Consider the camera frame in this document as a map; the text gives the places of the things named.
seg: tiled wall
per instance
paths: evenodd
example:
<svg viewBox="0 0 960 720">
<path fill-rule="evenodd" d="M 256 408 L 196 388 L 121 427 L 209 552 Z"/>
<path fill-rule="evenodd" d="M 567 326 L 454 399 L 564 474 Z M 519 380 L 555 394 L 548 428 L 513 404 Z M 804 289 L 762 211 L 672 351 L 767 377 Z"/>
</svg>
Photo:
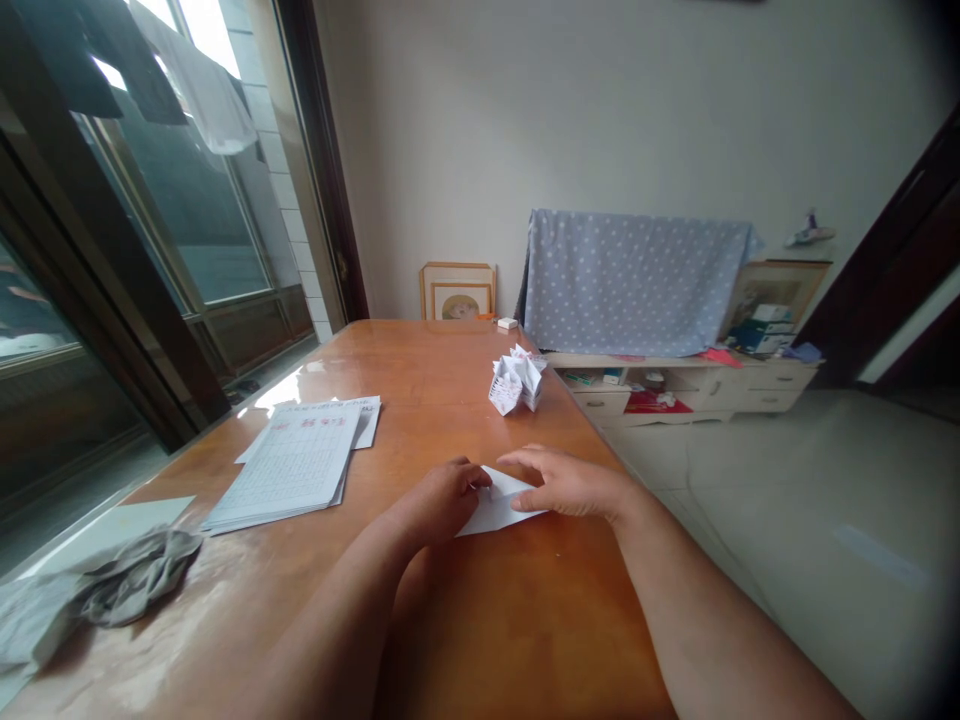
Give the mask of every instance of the tiled wall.
<svg viewBox="0 0 960 720">
<path fill-rule="evenodd" d="M 266 74 L 254 42 L 250 16 L 247 14 L 245 0 L 220 0 L 220 8 L 230 33 L 230 44 L 237 58 L 237 67 L 240 68 L 240 80 L 243 82 L 247 102 L 250 104 L 250 115 L 260 134 L 260 144 L 263 147 L 267 167 L 270 169 L 270 184 L 273 186 L 274 195 L 283 213 L 283 222 L 287 226 L 293 257 L 296 259 L 303 292 L 307 296 L 307 304 L 310 307 L 313 327 L 317 331 L 320 342 L 324 343 L 332 337 L 333 333 L 323 304 L 323 295 L 320 293 L 320 283 L 310 254 L 307 231 L 304 229 L 303 218 L 300 215 L 300 205 L 293 191 L 290 168 L 283 154 L 280 134 L 277 132 L 277 118 L 273 114 L 273 104 L 267 92 Z"/>
</svg>

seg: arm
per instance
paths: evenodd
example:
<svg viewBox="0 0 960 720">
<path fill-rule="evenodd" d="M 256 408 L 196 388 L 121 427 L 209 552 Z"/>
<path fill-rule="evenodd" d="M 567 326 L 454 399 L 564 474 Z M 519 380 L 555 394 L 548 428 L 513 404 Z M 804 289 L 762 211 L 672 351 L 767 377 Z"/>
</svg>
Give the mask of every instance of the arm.
<svg viewBox="0 0 960 720">
<path fill-rule="evenodd" d="M 365 718 L 400 578 L 427 545 L 452 538 L 490 485 L 466 458 L 431 470 L 353 541 L 267 655 L 233 716 Z"/>
<path fill-rule="evenodd" d="M 515 498 L 514 509 L 610 522 L 681 718 L 859 717 L 639 483 L 542 446 L 500 462 L 543 475 L 544 485 Z"/>
</svg>

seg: white towel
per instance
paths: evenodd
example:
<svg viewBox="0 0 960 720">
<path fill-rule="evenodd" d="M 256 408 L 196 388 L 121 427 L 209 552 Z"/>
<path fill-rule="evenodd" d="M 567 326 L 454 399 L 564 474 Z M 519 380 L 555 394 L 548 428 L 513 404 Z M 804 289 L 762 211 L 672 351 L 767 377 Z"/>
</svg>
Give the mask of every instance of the white towel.
<svg viewBox="0 0 960 720">
<path fill-rule="evenodd" d="M 131 0 L 130 12 L 144 38 L 173 75 L 210 152 L 236 155 L 256 142 L 253 120 L 233 89 L 227 71 L 137 0 Z"/>
</svg>

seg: wooden table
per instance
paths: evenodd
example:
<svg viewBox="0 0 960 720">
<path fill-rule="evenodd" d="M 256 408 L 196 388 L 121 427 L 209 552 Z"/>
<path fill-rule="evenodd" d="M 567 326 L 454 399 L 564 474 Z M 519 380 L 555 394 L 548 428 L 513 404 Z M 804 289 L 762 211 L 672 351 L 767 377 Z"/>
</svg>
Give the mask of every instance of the wooden table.
<svg viewBox="0 0 960 720">
<path fill-rule="evenodd" d="M 219 716 L 361 529 L 432 466 L 494 465 L 541 442 L 609 467 L 616 456 L 552 371 L 537 412 L 500 417 L 491 361 L 517 330 L 365 321 L 258 405 L 379 394 L 374 446 L 353 454 L 343 505 L 206 540 L 182 589 L 141 621 L 84 629 L 7 708 L 18 717 Z M 267 422 L 240 411 L 125 502 L 196 495 L 196 529 Z M 536 473 L 517 472 L 539 485 Z M 674 717 L 646 622 L 606 523 L 547 513 L 425 550 L 394 608 L 376 714 L 411 718 Z"/>
</svg>

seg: box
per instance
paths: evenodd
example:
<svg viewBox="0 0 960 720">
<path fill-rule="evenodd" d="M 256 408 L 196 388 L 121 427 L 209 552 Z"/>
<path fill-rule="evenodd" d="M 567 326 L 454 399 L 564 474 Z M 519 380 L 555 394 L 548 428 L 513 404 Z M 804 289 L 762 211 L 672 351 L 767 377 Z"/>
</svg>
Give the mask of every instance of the box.
<svg viewBox="0 0 960 720">
<path fill-rule="evenodd" d="M 779 333 L 793 332 L 793 323 L 785 322 L 783 320 L 779 321 L 767 321 L 767 320 L 757 320 L 756 318 L 752 320 L 744 320 L 736 330 L 731 332 L 756 332 L 761 335 L 777 335 Z"/>
<path fill-rule="evenodd" d="M 775 353 L 782 347 L 788 347 L 797 337 L 795 333 L 791 332 L 769 332 L 768 329 L 771 326 L 784 328 L 789 326 L 790 330 L 793 329 L 793 323 L 747 320 L 730 331 L 730 335 L 734 339 L 733 346 L 744 352 L 768 355 Z"/>
<path fill-rule="evenodd" d="M 607 385 L 621 385 L 626 374 L 626 368 L 604 368 L 603 381 Z"/>
<path fill-rule="evenodd" d="M 567 380 L 572 380 L 575 383 L 580 383 L 581 385 L 586 385 L 588 387 L 599 380 L 599 378 L 592 373 L 575 373 L 570 370 L 567 370 L 563 376 Z"/>
<path fill-rule="evenodd" d="M 772 355 L 782 347 L 790 347 L 790 344 L 796 339 L 795 334 L 785 333 L 783 335 L 764 335 L 753 350 L 744 348 L 747 352 L 757 355 Z"/>
<path fill-rule="evenodd" d="M 757 309 L 753 311 L 751 320 L 776 322 L 777 320 L 785 319 L 789 312 L 790 308 L 786 305 L 757 305 Z"/>
</svg>

